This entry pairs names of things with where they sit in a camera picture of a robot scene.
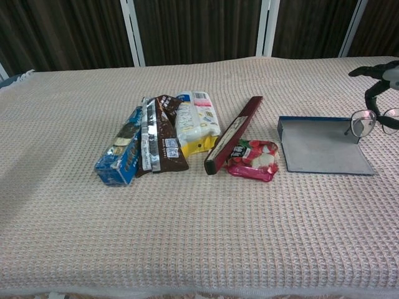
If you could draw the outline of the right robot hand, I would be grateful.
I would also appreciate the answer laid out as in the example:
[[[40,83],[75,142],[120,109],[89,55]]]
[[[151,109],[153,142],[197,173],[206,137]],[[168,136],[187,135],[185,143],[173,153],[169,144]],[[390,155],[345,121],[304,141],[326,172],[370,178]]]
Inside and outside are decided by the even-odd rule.
[[[381,113],[377,106],[377,96],[390,88],[398,90],[398,61],[394,60],[375,66],[361,66],[349,72],[349,76],[365,76],[377,79],[377,83],[365,92],[365,104],[368,110],[373,111],[377,118],[380,118]]]

